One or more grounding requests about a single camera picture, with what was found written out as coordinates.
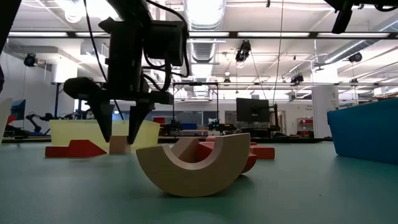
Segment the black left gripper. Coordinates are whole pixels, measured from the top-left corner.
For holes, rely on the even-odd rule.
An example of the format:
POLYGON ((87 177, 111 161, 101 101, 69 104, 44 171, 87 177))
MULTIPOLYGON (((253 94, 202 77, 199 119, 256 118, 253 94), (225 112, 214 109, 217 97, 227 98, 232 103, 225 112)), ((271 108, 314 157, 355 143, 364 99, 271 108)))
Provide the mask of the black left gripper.
MULTIPOLYGON (((99 26, 110 34, 107 82, 103 87, 86 77, 70 78, 64 83, 64 92, 74 99, 91 100, 90 109, 102 132, 104 140, 112 135, 113 110, 107 100, 124 100, 171 105, 173 96, 168 92, 146 91, 147 83, 142 73, 141 26, 135 23, 114 21, 108 18, 99 26)), ((127 141, 133 144, 145 117, 154 105, 130 106, 127 141)))

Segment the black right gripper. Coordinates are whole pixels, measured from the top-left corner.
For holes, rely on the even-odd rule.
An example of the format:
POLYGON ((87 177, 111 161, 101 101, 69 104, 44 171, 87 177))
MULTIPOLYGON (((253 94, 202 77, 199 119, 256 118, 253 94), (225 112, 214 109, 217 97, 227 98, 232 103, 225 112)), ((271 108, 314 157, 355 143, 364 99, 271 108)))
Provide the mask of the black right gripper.
POLYGON ((330 5, 335 12, 338 12, 336 21, 331 32, 333 34, 344 33, 352 16, 353 6, 363 6, 364 3, 360 0, 324 0, 330 5))

